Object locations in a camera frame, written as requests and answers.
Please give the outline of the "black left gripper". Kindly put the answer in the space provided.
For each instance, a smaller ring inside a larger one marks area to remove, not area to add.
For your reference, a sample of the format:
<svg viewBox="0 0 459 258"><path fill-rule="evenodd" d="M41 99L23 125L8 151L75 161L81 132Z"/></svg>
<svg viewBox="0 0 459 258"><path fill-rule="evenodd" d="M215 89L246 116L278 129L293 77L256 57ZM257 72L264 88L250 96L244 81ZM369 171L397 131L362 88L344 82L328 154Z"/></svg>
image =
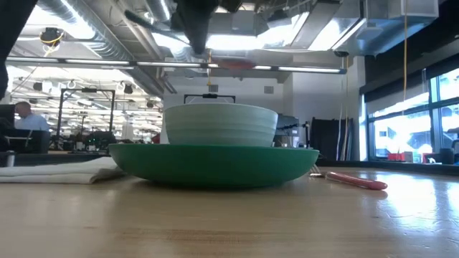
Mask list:
<svg viewBox="0 0 459 258"><path fill-rule="evenodd" d="M206 49L209 21L220 5L229 13L236 13L242 0L173 0L175 12L171 16L171 29L183 32L195 54Z"/></svg>

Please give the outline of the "pale green bowl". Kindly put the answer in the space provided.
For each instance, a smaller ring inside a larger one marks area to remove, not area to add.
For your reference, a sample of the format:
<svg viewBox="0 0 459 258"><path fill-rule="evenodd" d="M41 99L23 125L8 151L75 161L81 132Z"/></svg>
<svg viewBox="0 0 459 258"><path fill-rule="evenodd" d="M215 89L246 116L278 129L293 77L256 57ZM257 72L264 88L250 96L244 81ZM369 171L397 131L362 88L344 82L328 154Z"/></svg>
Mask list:
<svg viewBox="0 0 459 258"><path fill-rule="evenodd" d="M194 103L164 110L170 144L270 147L278 114L252 105Z"/></svg>

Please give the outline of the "green plate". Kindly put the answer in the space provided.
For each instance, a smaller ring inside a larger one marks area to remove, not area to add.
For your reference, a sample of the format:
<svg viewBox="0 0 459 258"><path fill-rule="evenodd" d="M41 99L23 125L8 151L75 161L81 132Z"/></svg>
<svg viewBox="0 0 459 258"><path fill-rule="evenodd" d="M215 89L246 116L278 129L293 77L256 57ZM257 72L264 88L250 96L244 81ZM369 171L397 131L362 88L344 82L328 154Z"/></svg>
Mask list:
<svg viewBox="0 0 459 258"><path fill-rule="evenodd" d="M108 146L118 167L138 178L195 188L257 188L295 180L315 165L306 148L119 143Z"/></svg>

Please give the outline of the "long ceiling light bar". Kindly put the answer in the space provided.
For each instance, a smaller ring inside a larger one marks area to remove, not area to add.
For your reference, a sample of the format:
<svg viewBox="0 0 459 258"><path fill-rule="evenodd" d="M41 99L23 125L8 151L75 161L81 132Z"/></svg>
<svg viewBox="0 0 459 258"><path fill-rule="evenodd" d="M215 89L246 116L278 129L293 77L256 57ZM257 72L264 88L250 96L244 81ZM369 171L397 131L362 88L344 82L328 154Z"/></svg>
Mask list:
<svg viewBox="0 0 459 258"><path fill-rule="evenodd" d="M52 67L69 67L71 65L80 66L100 66L100 67L167 67L182 69L211 69L211 70L254 70L269 72L301 72L301 73L318 73L344 75L347 69L329 68L329 67L292 67L292 66L275 66L275 65L257 65L246 63L238 67L236 64L228 62L207 63L207 62L165 62L165 61L120 61L104 59L65 59L49 57L15 57L9 56L6 62L17 65L49 65Z"/></svg>

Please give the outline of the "black curtain panel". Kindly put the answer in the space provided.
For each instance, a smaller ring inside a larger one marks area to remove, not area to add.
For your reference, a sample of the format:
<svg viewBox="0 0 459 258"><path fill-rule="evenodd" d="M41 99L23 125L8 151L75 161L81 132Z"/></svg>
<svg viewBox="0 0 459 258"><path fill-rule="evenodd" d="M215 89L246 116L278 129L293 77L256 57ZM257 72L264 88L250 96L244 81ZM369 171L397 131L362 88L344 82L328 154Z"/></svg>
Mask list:
<svg viewBox="0 0 459 258"><path fill-rule="evenodd" d="M354 120L323 120L313 118L310 127L310 146L324 158L350 161L353 158Z"/></svg>

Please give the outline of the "person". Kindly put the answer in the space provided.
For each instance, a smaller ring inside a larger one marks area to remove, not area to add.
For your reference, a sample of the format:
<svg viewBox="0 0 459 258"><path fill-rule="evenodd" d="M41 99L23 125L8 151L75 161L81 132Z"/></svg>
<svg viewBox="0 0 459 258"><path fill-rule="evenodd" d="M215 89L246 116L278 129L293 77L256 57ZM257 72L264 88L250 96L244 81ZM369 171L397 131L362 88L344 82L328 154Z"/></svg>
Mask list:
<svg viewBox="0 0 459 258"><path fill-rule="evenodd" d="M15 122L15 128L19 130L40 130L49 131L47 120L41 115L32 112L28 102L18 102L15 104L19 119Z"/></svg>

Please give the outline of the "white folded napkin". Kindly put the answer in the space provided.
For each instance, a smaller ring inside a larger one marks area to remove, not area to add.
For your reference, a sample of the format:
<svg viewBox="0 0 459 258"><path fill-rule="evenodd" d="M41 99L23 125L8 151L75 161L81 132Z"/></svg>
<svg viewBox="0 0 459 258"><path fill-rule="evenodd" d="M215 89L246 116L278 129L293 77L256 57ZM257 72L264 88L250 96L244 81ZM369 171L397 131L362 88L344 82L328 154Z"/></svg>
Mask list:
<svg viewBox="0 0 459 258"><path fill-rule="evenodd" d="M81 163L0 168L0 183L93 184L124 176L110 157Z"/></svg>

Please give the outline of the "silver ceiling duct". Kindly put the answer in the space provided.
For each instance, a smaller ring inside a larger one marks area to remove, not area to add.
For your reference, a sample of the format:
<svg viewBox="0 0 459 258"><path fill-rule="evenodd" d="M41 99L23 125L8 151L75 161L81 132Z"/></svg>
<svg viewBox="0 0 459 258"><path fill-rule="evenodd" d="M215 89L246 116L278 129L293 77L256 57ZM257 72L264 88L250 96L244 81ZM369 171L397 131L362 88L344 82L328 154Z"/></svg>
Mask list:
<svg viewBox="0 0 459 258"><path fill-rule="evenodd" d="M103 20L85 0L38 0L37 6L63 23L65 31L84 32L83 43L103 60L133 61L134 56L120 42ZM150 75L139 67L127 71L144 91L159 97L165 92L174 94L175 88L166 78Z"/></svg>

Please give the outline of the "black robot rig frame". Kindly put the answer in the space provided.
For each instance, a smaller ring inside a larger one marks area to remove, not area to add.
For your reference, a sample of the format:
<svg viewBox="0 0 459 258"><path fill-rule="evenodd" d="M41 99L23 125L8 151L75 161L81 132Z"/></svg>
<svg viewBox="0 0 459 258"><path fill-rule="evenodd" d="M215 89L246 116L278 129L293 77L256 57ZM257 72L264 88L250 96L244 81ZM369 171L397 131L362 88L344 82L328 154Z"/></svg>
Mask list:
<svg viewBox="0 0 459 258"><path fill-rule="evenodd" d="M84 87L80 89L70 89L70 88L64 88L61 89L60 93L60 105L58 109L58 117L57 117L57 132L54 140L54 145L55 145L55 151L59 150L59 142L60 142L60 133L61 133L61 127L62 127L62 113L63 113L63 104L64 102L70 98L70 96L74 92L85 92L85 93L97 93L97 92L109 92L112 97L108 98L110 101L110 120L109 120L109 131L112 132L113 130L113 118L114 118L114 107L115 107L115 90L104 90L104 89L97 89L95 87Z"/></svg>

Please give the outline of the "red handled fork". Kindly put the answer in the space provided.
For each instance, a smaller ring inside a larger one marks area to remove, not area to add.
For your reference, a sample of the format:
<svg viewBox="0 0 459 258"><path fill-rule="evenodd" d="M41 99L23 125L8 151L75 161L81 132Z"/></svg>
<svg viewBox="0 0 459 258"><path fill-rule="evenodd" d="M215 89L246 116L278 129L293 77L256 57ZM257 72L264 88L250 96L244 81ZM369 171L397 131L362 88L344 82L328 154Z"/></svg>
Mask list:
<svg viewBox="0 0 459 258"><path fill-rule="evenodd" d="M387 184L381 181L373 181L365 178L358 178L354 176L349 176L343 173L335 172L322 172L318 166L313 165L313 167L308 172L310 177L325 178L330 181L337 181L353 186L358 186L360 188L367 188L375 191L382 191L387 188Z"/></svg>

